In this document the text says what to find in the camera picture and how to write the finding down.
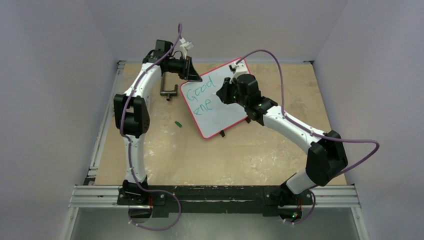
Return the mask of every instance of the black bracket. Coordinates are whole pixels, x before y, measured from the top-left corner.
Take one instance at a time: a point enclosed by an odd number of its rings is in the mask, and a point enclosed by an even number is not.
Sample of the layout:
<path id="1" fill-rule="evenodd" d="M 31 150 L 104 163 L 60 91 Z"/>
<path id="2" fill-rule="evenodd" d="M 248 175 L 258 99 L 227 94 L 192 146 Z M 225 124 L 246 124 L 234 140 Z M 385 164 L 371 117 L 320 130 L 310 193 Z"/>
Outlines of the black bracket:
<path id="1" fill-rule="evenodd" d="M 173 90 L 165 90 L 165 73 L 162 74 L 162 80 L 160 81 L 160 95 L 166 96 L 167 101 L 170 101 L 171 97 L 178 95 L 178 84 L 175 84 Z"/>

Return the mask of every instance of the floor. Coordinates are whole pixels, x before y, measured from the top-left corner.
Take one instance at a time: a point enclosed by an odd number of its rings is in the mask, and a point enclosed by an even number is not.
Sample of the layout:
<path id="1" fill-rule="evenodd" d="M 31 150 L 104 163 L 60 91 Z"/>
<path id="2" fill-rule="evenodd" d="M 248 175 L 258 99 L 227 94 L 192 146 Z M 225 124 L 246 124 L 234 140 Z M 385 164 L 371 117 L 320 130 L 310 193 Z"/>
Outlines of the floor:
<path id="1" fill-rule="evenodd" d="M 195 64 L 205 73 L 220 64 Z M 249 64 L 263 96 L 281 104 L 281 84 L 275 64 Z M 127 63 L 119 93 L 139 73 L 141 64 Z M 283 64 L 285 109 L 323 131 L 330 125 L 312 65 Z M 166 75 L 165 89 L 182 80 Z M 181 96 L 166 101 L 160 82 L 151 92 L 150 128 L 144 142 L 144 164 L 150 185 L 280 185 L 305 168 L 306 155 L 284 136 L 256 122 L 245 121 L 220 135 L 204 139 Z M 126 173 L 125 148 L 111 121 L 98 168 L 96 185 L 121 185 Z M 344 175 L 329 185 L 346 185 Z"/>

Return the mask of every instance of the cable connector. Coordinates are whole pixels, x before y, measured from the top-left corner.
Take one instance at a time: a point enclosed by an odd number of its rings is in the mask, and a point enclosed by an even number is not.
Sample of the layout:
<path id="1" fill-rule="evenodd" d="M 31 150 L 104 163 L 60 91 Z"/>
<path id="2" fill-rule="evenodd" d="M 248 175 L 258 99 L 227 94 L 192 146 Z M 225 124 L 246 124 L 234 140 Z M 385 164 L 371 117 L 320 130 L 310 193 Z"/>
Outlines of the cable connector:
<path id="1" fill-rule="evenodd" d="M 191 41 L 186 41 L 186 40 L 184 39 L 184 37 L 180 38 L 180 39 L 179 39 L 179 42 L 181 43 L 181 45 L 180 45 L 179 47 L 181 48 L 182 57 L 183 57 L 184 59 L 186 59 L 186 58 L 187 58 L 187 52 L 188 52 L 190 49 L 194 48 L 194 47 L 195 47 L 195 45 L 194 45 Z"/>

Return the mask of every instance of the red edge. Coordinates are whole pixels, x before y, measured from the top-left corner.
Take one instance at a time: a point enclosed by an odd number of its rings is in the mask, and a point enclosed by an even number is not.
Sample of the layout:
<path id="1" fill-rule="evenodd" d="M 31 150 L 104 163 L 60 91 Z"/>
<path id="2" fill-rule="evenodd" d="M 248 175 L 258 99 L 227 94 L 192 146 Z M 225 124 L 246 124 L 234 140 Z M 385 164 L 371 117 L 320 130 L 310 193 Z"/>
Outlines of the red edge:
<path id="1" fill-rule="evenodd" d="M 229 63 L 232 63 L 232 62 L 234 62 L 235 60 L 238 60 L 238 59 L 240 59 L 240 57 L 237 57 L 237 58 L 236 58 L 236 59 L 234 59 L 234 60 L 231 60 L 231 61 L 229 61 L 229 62 L 227 62 L 227 63 L 224 63 L 224 64 L 222 64 L 221 66 L 215 67 L 214 69 L 212 69 L 212 70 L 210 70 L 210 71 L 207 71 L 207 72 L 203 73 L 203 74 L 202 74 L 202 75 L 200 75 L 200 76 L 206 75 L 206 74 L 208 74 L 208 73 L 210 73 L 210 72 L 212 72 L 212 71 L 215 71 L 215 70 L 217 70 L 217 69 L 219 69 L 219 68 L 222 68 L 223 66 L 225 66 L 225 65 L 227 65 L 227 64 L 229 64 Z M 251 73 L 251 70 L 250 70 L 249 65 L 248 65 L 248 63 L 246 62 L 246 60 L 244 60 L 244 64 L 246 64 L 247 70 L 249 71 L 249 74 L 250 74 L 250 73 Z M 204 139 L 210 139 L 210 138 L 212 138 L 212 137 L 215 137 L 216 135 L 220 134 L 220 131 L 219 131 L 219 132 L 217 132 L 217 133 L 215 133 L 215 134 L 213 134 L 213 135 L 211 135 L 211 136 L 209 136 L 209 137 L 205 137 L 205 136 L 203 136 L 203 133 L 202 133 L 202 131 L 200 130 L 200 127 L 199 127 L 199 125 L 198 125 L 198 122 L 196 121 L 196 118 L 195 118 L 195 116 L 193 115 L 193 112 L 192 112 L 192 110 L 190 109 L 189 103 L 187 102 L 187 99 L 186 99 L 186 97 L 184 96 L 184 93 L 183 93 L 183 90 L 182 90 L 183 85 L 184 85 L 184 84 L 186 84 L 186 83 L 188 83 L 188 82 L 189 82 L 189 81 L 186 81 L 186 82 L 184 82 L 183 84 L 180 84 L 180 85 L 179 85 L 179 92 L 182 94 L 182 97 L 184 98 L 185 104 L 187 104 L 187 107 L 188 107 L 188 109 L 190 110 L 190 114 L 191 114 L 191 116 L 193 117 L 194 122 L 196 123 L 197 129 L 199 130 L 200 135 L 201 135 Z M 240 122 L 244 121 L 246 118 L 247 118 L 247 117 L 244 117 L 244 118 L 240 119 L 239 121 L 237 121 L 237 122 L 235 122 L 234 124 L 232 124 L 232 125 L 230 125 L 230 126 L 228 126 L 228 127 L 224 128 L 223 130 L 225 131 L 225 130 L 227 130 L 227 129 L 229 129 L 229 128 L 231 128 L 231 127 L 233 127 L 233 126 L 235 126 L 235 125 L 239 124 Z"/>

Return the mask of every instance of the metal frame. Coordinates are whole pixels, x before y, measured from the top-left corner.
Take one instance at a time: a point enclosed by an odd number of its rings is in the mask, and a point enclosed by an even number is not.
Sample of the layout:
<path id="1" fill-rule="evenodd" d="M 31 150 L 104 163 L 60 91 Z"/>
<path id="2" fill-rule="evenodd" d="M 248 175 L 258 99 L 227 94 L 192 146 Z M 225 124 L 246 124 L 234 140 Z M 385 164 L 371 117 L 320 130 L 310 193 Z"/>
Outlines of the metal frame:
<path id="1" fill-rule="evenodd" d="M 117 93 L 127 61 L 119 61 L 112 91 L 107 103 L 107 108 L 100 125 L 94 151 L 91 157 L 91 163 L 87 178 L 95 178 L 102 157 L 103 147 L 105 145 L 106 135 L 113 116 L 112 99 Z M 74 230 L 75 221 L 80 208 L 132 208 L 148 209 L 148 205 L 117 205 L 118 187 L 120 186 L 75 186 L 68 205 L 68 212 L 65 220 L 65 228 L 61 239 L 71 239 Z M 351 208 L 354 223 L 360 240 L 369 240 L 368 231 L 362 216 L 361 205 L 358 199 L 355 186 L 324 186 L 312 189 L 316 196 L 316 208 Z M 286 205 L 281 208 L 296 208 L 297 206 Z M 310 205 L 304 205 L 304 208 L 310 208 Z"/>

